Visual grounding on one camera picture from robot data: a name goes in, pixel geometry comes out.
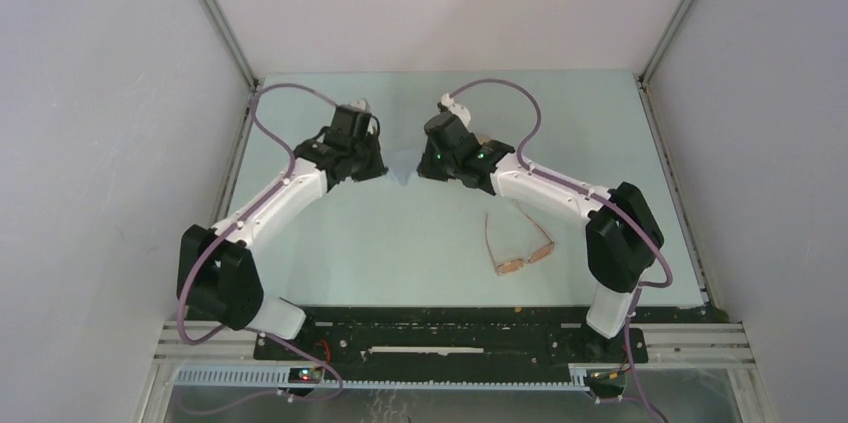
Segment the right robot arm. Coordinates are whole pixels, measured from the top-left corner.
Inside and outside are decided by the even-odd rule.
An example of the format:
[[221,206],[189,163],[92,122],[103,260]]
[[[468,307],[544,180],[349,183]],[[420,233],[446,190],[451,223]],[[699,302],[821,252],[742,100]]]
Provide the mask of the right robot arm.
[[616,354],[637,289],[664,243],[641,190],[627,182],[613,189],[593,186],[531,164],[510,145],[498,140],[480,142],[449,111],[427,121],[424,133],[419,176],[456,180],[469,189],[572,218],[583,226],[587,266],[596,290],[581,345],[596,361]]

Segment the light blue cleaning cloth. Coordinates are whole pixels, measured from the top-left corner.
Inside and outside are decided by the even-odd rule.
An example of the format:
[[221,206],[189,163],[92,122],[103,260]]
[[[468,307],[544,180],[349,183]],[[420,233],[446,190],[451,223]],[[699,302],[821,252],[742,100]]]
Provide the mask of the light blue cleaning cloth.
[[400,186],[407,186],[417,175],[421,155],[421,151],[416,149],[392,150],[384,153],[383,160],[388,168],[388,178]]

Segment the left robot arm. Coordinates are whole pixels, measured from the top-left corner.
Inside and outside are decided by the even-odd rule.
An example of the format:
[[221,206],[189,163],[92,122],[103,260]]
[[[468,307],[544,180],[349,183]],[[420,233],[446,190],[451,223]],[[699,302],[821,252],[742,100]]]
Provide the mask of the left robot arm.
[[334,187],[386,174],[379,131],[366,100],[336,107],[331,123],[299,144],[288,167],[241,209],[209,228],[189,227],[180,243],[179,303],[234,331],[274,334],[292,359],[311,355],[316,333],[304,325],[305,311],[264,290],[255,258]]

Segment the orange tinted sunglasses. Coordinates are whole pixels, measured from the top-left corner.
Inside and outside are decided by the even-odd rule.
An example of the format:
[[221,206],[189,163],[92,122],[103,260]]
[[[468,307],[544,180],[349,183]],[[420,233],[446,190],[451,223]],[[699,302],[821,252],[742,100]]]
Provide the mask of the orange tinted sunglasses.
[[485,214],[483,241],[499,277],[538,263],[556,249],[547,229],[515,200],[510,210]]

